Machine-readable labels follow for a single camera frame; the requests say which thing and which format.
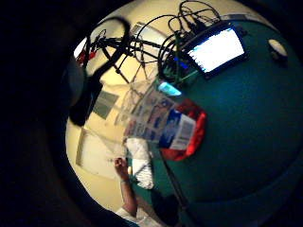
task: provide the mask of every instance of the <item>wire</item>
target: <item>wire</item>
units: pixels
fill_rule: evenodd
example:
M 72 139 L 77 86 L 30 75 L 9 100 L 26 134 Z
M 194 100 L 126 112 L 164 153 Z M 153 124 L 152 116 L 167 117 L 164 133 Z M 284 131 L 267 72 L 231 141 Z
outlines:
M 146 26 L 148 26 L 149 24 L 151 24 L 152 22 L 154 22 L 154 21 L 156 21 L 156 20 L 158 20 L 158 19 L 160 19 L 160 18 L 163 18 L 163 17 L 175 17 L 175 15 L 173 15 L 173 14 L 164 14 L 164 15 L 161 15 L 161 16 L 157 16 L 157 17 L 151 19 L 150 21 L 148 21 L 145 25 L 143 25 L 143 26 L 141 27 L 141 29 L 139 30 L 139 32 L 137 33 L 136 39 L 134 40 L 134 47 L 135 47 L 135 48 L 136 48 L 136 46 L 137 46 L 137 39 L 138 39 L 139 35 L 141 34 L 141 32 L 143 31 L 143 29 L 144 29 Z
M 182 6 L 185 4 L 185 3 L 200 3 L 200 4 L 203 4 L 207 7 L 209 7 L 211 9 L 211 11 L 213 12 L 213 14 L 221 21 L 221 17 L 220 17 L 220 14 L 218 11 L 216 11 L 212 6 L 210 6 L 208 3 L 205 3 L 205 2 L 202 2 L 202 1 L 197 1 L 197 0 L 190 0 L 190 1 L 184 1 L 182 3 L 179 4 L 179 11 L 181 12 L 181 14 L 184 16 L 183 14 L 183 11 L 182 11 Z

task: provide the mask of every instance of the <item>black cable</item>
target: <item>black cable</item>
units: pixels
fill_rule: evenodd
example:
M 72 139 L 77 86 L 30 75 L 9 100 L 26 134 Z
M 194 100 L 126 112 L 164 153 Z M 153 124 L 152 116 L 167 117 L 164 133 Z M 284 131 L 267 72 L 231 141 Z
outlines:
M 101 22 L 99 22 L 97 24 L 97 27 L 98 26 L 101 26 L 102 24 L 108 22 L 108 21 L 112 21 L 112 20 L 117 20 L 119 21 L 123 27 L 124 27 L 124 34 L 123 34 L 123 37 L 121 39 L 121 42 L 119 44 L 119 48 L 114 52 L 114 54 L 112 55 L 112 57 L 107 61 L 105 62 L 103 65 L 101 65 L 100 68 L 98 68 L 94 75 L 92 76 L 93 78 L 95 78 L 95 80 L 99 81 L 100 77 L 110 68 L 114 65 L 114 63 L 116 63 L 116 61 L 118 61 L 118 59 L 121 57 L 121 55 L 125 52 L 125 49 L 129 43 L 129 40 L 130 40 L 130 37 L 129 37 L 129 34 L 130 34 L 130 30 L 131 30 L 131 27 L 130 27 L 130 24 L 123 18 L 121 17 L 110 17 L 110 18 L 107 18 Z
M 179 21 L 179 25 L 180 25 L 180 29 L 179 29 L 179 30 L 185 30 L 184 27 L 183 27 L 182 21 L 181 21 L 179 18 L 180 18 L 180 16 L 174 16 L 174 17 L 172 17 L 172 18 L 169 19 L 169 21 L 168 21 L 168 26 L 169 26 L 169 29 L 170 29 L 172 32 L 175 32 L 175 30 L 171 27 L 170 22 L 171 22 L 172 20 L 174 20 L 174 19 L 178 19 L 178 21 Z
M 108 51 L 106 50 L 106 48 L 105 48 L 105 47 L 102 47 L 101 49 L 102 49 L 102 51 L 103 51 L 105 57 L 106 57 L 108 60 L 111 59 L 111 56 L 110 56 L 110 54 L 108 53 Z M 130 82 L 127 80 L 127 78 L 123 75 L 123 73 L 120 71 L 120 69 L 116 66 L 115 63 L 113 64 L 113 67 L 115 68 L 116 73 L 118 73 L 119 75 L 121 75 L 121 77 L 124 79 L 124 81 L 126 81 L 126 83 L 130 83 Z
M 158 52 L 157 67 L 158 67 L 158 76 L 159 76 L 159 78 L 163 78 L 163 77 L 164 77 L 164 73 L 162 72 L 162 59 L 163 59 L 163 56 L 165 55 L 165 52 L 166 52 L 166 49 L 168 48 L 168 46 L 170 46 L 170 44 L 173 44 L 174 41 L 171 41 L 171 42 L 169 43 L 169 45 L 167 45 L 167 46 L 165 46 L 165 43 L 166 43 L 168 40 L 170 40 L 173 36 L 174 36 L 174 34 L 169 35 L 169 36 L 165 39 L 165 41 L 162 42 L 162 45 L 161 45 L 161 47 L 160 47 L 160 49 L 159 49 L 159 52 Z
M 167 161 L 162 155 L 162 152 L 160 151 L 160 157 L 161 161 L 165 167 L 165 170 L 167 172 L 170 184 L 172 186 L 172 189 L 174 191 L 174 195 L 176 199 L 178 200 L 179 207 L 181 208 L 181 211 L 185 212 L 187 216 L 190 218 L 190 220 L 193 222 L 193 224 L 196 227 L 203 227 L 204 225 L 192 214 L 192 212 L 188 209 L 188 200 L 186 196 L 183 193 L 182 187 L 180 183 L 178 182 L 178 179 L 176 178 L 175 174 L 169 167 Z
M 160 18 L 162 18 L 162 17 L 175 17 L 175 15 L 173 15 L 173 14 L 164 14 L 164 15 L 161 15 L 161 16 L 157 16 L 157 17 L 155 17 L 155 18 L 153 18 L 153 19 L 151 19 L 150 21 L 148 21 L 145 25 L 143 25 L 142 27 L 141 27 L 141 29 L 139 30 L 139 32 L 137 33 L 137 35 L 136 35 L 136 40 L 137 40 L 137 38 L 139 37 L 139 35 L 141 34 L 141 32 L 143 31 L 143 29 L 146 27 L 146 26 L 148 26 L 149 24 L 151 24 L 152 22 L 154 22 L 154 21 L 156 21 L 156 20 L 158 20 L 158 19 L 160 19 Z
M 190 1 L 184 1 L 182 3 L 179 4 L 179 11 L 181 12 L 181 14 L 183 15 L 183 12 L 182 12 L 182 6 L 185 4 L 185 3 L 200 3 L 200 4 L 203 4 L 207 7 L 209 7 L 211 9 L 211 11 L 214 13 L 214 15 L 221 21 L 221 17 L 220 17 L 220 14 L 218 11 L 216 11 L 212 6 L 210 6 L 208 3 L 205 3 L 205 2 L 202 2 L 202 1 L 197 1 L 197 0 L 190 0 Z
M 100 83 L 101 76 L 121 57 L 121 55 L 125 52 L 127 44 L 129 42 L 130 24 L 121 17 L 107 18 L 98 23 L 95 29 L 98 26 L 101 26 L 102 24 L 111 20 L 119 21 L 123 25 L 124 34 L 121 39 L 120 46 L 116 49 L 113 56 L 110 57 L 107 62 L 102 64 L 101 67 L 94 72 L 93 76 L 86 78 L 84 88 L 78 102 L 71 107 L 69 112 L 70 119 L 78 126 L 83 126 L 90 113 L 93 111 L 98 95 L 102 89 L 102 84 Z M 87 46 L 89 46 L 90 35 L 87 37 L 87 41 Z

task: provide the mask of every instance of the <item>cable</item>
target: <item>cable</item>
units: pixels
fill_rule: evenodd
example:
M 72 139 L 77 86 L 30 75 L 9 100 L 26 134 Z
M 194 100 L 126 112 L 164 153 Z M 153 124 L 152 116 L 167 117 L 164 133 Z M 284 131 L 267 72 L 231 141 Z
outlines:
M 102 88 L 102 84 L 100 83 L 101 76 L 121 57 L 129 42 L 130 24 L 121 17 L 107 18 L 98 23 L 94 29 L 111 20 L 117 20 L 123 25 L 124 34 L 121 39 L 120 46 L 114 52 L 113 56 L 107 62 L 102 64 L 101 67 L 94 72 L 92 77 L 86 78 L 83 91 L 78 102 L 71 107 L 69 112 L 70 119 L 78 126 L 83 126 L 90 113 L 93 111 L 94 105 Z M 86 52 L 89 54 L 90 35 L 87 37 L 87 46 L 88 48 L 86 49 Z
M 220 17 L 220 14 L 218 11 L 216 11 L 212 6 L 210 6 L 208 3 L 205 3 L 205 2 L 202 2 L 202 1 L 197 1 L 197 0 L 187 0 L 187 1 L 184 1 L 182 3 L 179 4 L 179 11 L 181 12 L 181 14 L 183 15 L 183 12 L 182 12 L 182 6 L 185 4 L 185 3 L 200 3 L 200 4 L 203 4 L 205 6 L 208 6 L 211 11 L 214 13 L 214 15 L 221 21 L 221 17 Z
M 108 51 L 106 50 L 106 48 L 105 48 L 105 47 L 102 47 L 101 49 L 102 49 L 102 51 L 103 51 L 105 57 L 106 57 L 108 60 L 111 59 L 111 56 L 110 56 L 110 54 L 108 53 Z M 120 69 L 116 66 L 115 63 L 113 64 L 113 67 L 115 68 L 116 73 L 118 73 L 119 75 L 121 75 L 121 77 L 124 79 L 124 81 L 125 81 L 126 83 L 130 83 L 130 82 L 126 79 L 126 77 L 123 75 L 123 73 L 120 71 Z
M 141 29 L 139 30 L 139 32 L 137 33 L 137 35 L 136 35 L 136 39 L 135 39 L 135 41 L 134 41 L 134 47 L 136 48 L 136 44 L 137 44 L 137 38 L 139 37 L 139 35 L 141 34 L 141 32 L 143 31 L 143 29 L 146 27 L 146 26 L 148 26 L 149 24 L 151 24 L 152 22 L 154 22 L 154 21 L 156 21 L 156 20 L 158 20 L 158 19 L 160 19 L 160 18 L 162 18 L 162 17 L 175 17 L 175 15 L 173 15 L 173 14 L 164 14 L 164 15 L 161 15 L 161 16 L 157 16 L 157 17 L 155 17 L 155 18 L 153 18 L 153 19 L 151 19 L 150 21 L 148 21 L 145 25 L 143 25 L 142 27 L 141 27 Z

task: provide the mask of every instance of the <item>teal table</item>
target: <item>teal table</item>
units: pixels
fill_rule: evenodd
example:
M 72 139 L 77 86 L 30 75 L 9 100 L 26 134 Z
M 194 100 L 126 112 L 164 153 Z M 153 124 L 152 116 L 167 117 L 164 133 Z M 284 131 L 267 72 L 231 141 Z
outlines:
M 196 153 L 169 162 L 206 226 L 243 226 L 270 216 L 302 175 L 303 68 L 292 48 L 271 28 L 234 22 L 248 60 L 210 80 L 197 77 L 183 90 L 207 113 L 205 140 Z M 267 41 L 277 39 L 289 55 L 282 66 Z M 173 192 L 160 161 L 153 160 L 155 189 Z M 151 193 L 134 188 L 148 202 Z

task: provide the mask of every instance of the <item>green tabletop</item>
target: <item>green tabletop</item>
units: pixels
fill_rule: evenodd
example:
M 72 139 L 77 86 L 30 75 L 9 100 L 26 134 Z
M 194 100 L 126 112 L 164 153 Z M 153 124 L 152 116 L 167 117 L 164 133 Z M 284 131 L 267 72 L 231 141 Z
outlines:
M 302 65 L 282 36 L 255 22 L 234 22 L 248 59 L 213 79 L 202 76 L 186 89 L 207 113 L 205 140 L 196 153 L 169 165 L 189 201 L 226 201 L 249 195 L 280 176 L 296 159 L 303 136 Z M 271 58 L 268 40 L 277 39 L 289 59 L 282 66 Z M 153 160 L 155 188 L 172 193 L 159 160 Z M 151 202 L 138 186 L 136 193 Z

